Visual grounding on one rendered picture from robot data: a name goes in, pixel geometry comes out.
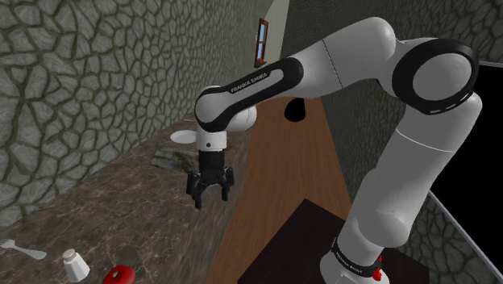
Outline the white plate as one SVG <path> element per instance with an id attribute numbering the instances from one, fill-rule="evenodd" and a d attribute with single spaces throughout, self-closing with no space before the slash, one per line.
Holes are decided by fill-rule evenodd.
<path id="1" fill-rule="evenodd" d="M 197 133 L 193 130 L 180 130 L 170 136 L 170 140 L 176 144 L 192 144 L 197 140 Z"/>

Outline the white plastic spoon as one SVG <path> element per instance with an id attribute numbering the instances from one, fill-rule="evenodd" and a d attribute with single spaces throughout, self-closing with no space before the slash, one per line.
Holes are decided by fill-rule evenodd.
<path id="1" fill-rule="evenodd" d="M 43 260 L 47 256 L 47 253 L 44 251 L 19 247 L 15 244 L 15 241 L 12 239 L 0 240 L 0 248 L 13 249 L 18 252 L 24 253 L 24 254 L 28 255 L 29 257 L 32 257 L 36 260 Z"/>

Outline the grey-green marbled slab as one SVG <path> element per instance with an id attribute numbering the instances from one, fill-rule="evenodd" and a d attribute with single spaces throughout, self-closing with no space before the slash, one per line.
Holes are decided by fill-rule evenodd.
<path id="1" fill-rule="evenodd" d="M 162 148 L 154 153 L 150 165 L 162 169 L 173 169 L 184 173 L 197 172 L 197 152 L 179 148 Z"/>

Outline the white salt shaker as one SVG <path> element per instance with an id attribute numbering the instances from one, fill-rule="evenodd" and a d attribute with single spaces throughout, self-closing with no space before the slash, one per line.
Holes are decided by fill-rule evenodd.
<path id="1" fill-rule="evenodd" d="M 90 267 L 75 249 L 66 250 L 62 257 L 65 272 L 71 283 L 80 282 L 89 275 Z"/>

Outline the dark robot stand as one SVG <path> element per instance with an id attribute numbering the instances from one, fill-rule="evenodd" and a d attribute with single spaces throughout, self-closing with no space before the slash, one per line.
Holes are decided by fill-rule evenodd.
<path id="1" fill-rule="evenodd" d="M 319 269 L 345 221 L 303 200 L 237 284 L 325 284 Z M 394 248 L 381 254 L 390 284 L 430 284 L 429 269 Z"/>

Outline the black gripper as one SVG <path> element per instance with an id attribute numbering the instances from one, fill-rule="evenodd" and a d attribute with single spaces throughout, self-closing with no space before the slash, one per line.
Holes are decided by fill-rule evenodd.
<path id="1" fill-rule="evenodd" d="M 228 200 L 230 188 L 235 184 L 234 170 L 225 166 L 224 151 L 198 153 L 199 173 L 189 173 L 186 194 L 194 201 L 194 206 L 202 208 L 203 186 L 219 184 L 222 187 L 222 201 Z"/>

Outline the black rounded container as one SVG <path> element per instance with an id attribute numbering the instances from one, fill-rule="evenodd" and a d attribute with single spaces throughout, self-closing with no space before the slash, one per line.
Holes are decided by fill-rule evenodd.
<path id="1" fill-rule="evenodd" d="M 284 117 L 290 122 L 300 122 L 306 117 L 304 98 L 294 98 L 285 107 Z"/>

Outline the red apple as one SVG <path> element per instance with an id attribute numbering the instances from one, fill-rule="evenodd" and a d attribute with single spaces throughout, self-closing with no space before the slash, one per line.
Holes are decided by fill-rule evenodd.
<path id="1" fill-rule="evenodd" d="M 103 278 L 102 284 L 135 284 L 135 271 L 126 265 L 116 265 Z"/>

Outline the brown framed window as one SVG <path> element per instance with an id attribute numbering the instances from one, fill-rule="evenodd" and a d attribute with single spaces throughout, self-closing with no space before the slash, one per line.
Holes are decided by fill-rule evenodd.
<path id="1" fill-rule="evenodd" d="M 266 64 L 264 54 L 265 54 L 267 36 L 268 36 L 268 21 L 266 21 L 265 19 L 260 19 L 258 25 L 258 32 L 256 36 L 256 54 L 254 61 L 255 68 L 259 68 Z"/>

